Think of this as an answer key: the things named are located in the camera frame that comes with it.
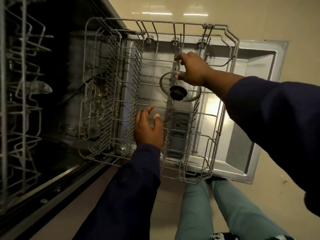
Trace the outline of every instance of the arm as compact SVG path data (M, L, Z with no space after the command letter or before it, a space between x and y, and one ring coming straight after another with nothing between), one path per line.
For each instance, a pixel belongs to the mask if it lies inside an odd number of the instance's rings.
M306 191L307 208L320 215L312 183L320 166L320 87L216 71L192 52L176 60L186 66L176 78L222 99L230 118Z
M148 121L153 107L138 113L134 129L137 148L130 162L114 175L73 239L149 239L150 216L160 185L163 142L159 116L155 115L154 129Z

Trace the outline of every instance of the dishwasher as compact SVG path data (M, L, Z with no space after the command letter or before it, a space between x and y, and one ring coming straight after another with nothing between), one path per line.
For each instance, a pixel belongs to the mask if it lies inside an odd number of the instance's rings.
M174 57L277 81L287 45L240 41L224 24L123 19L108 0L1 0L1 239L130 160L150 104L164 121L162 177L252 183L261 149L213 92L174 79L185 72Z

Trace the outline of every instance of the person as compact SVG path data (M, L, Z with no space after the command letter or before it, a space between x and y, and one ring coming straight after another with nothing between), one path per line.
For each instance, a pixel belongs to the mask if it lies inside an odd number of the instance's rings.
M181 60L186 68L176 78L214 92L225 103L230 118L306 192L307 209L320 216L316 173L320 159L320 87L217 71L193 52L181 53L175 60ZM148 121L153 108L151 105L137 114L137 148L130 162L114 175L74 239L149 239L163 144L159 115L154 116L154 128ZM185 188L176 240L290 239L229 181L212 177L207 183L231 233L213 234L208 190L206 182L200 182Z

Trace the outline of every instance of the black knob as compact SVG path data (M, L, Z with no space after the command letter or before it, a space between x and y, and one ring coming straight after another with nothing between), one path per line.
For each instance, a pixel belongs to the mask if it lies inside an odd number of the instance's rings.
M178 100L181 101L184 99L184 97L188 94L188 92L186 91L185 88L181 87L181 86L172 86L170 88L170 96L174 99L174 100Z

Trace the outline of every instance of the wire basket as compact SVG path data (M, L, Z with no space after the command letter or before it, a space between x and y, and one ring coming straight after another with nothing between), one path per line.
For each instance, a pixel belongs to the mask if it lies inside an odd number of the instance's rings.
M115 20L122 20L130 29L114 28L111 21ZM221 45L230 50L222 64L216 62L215 56ZM140 109L155 104L153 113L159 113L164 120L162 175L165 176L164 168L168 168L174 172L170 178L184 182L197 183L209 178L213 173L225 106L207 89L182 106L160 87L169 89L176 83L174 71L180 71L182 66L174 57L181 52L196 52L211 67L233 73L238 49L239 39L227 25L91 18L85 30L83 82L86 92L79 123L80 154L111 165L116 165L121 158L129 159L136 147L135 116ZM171 76L163 78L160 86L160 78L168 72ZM189 86L187 90L191 97L199 94L199 88ZM210 100L215 101L214 106L208 106ZM210 121L211 129L199 128L206 121ZM90 153L84 153L84 147Z
M45 26L27 13L27 7L44 1L0 0L0 214L14 205L40 176L31 155L31 150L41 140L41 108L33 95L49 92L51 88L38 81L44 74L30 58L32 60L38 52L49 52L50 49L41 43L44 38L53 36L45 35Z

